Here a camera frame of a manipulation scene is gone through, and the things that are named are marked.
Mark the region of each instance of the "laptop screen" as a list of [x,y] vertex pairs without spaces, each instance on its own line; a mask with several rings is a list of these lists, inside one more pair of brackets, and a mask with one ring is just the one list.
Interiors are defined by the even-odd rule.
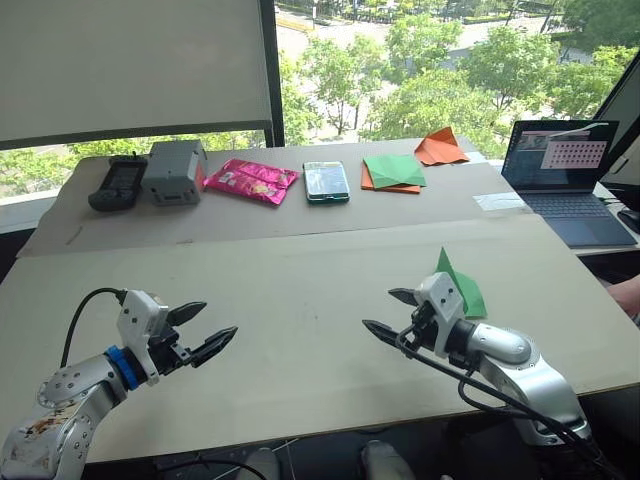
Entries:
[[592,190],[610,167],[618,122],[516,122],[502,176],[516,191]]

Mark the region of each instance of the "laptop keyboard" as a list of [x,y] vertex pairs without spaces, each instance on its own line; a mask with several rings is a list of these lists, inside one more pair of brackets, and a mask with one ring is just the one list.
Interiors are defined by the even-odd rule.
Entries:
[[607,217],[609,210],[593,195],[522,195],[534,212],[547,218]]

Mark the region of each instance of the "person's hand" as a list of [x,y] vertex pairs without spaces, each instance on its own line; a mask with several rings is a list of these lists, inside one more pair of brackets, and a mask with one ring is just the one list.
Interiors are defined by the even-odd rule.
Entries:
[[607,291],[627,315],[633,317],[640,313],[640,275],[611,285]]

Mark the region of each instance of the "orange paper crane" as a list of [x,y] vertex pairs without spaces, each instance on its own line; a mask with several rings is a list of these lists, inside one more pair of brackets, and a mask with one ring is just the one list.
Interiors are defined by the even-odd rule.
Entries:
[[414,153],[427,166],[469,161],[469,157],[458,147],[451,127],[443,128],[424,137]]

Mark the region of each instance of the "shoe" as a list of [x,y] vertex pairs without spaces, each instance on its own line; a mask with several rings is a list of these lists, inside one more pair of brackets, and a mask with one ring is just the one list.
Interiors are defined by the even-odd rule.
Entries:
[[[247,457],[246,465],[258,470],[267,480],[280,480],[280,463],[278,457],[270,448],[261,448]],[[256,480],[257,477],[249,470],[240,469],[236,480]]]
[[407,462],[388,443],[372,440],[360,455],[367,480],[416,480]]

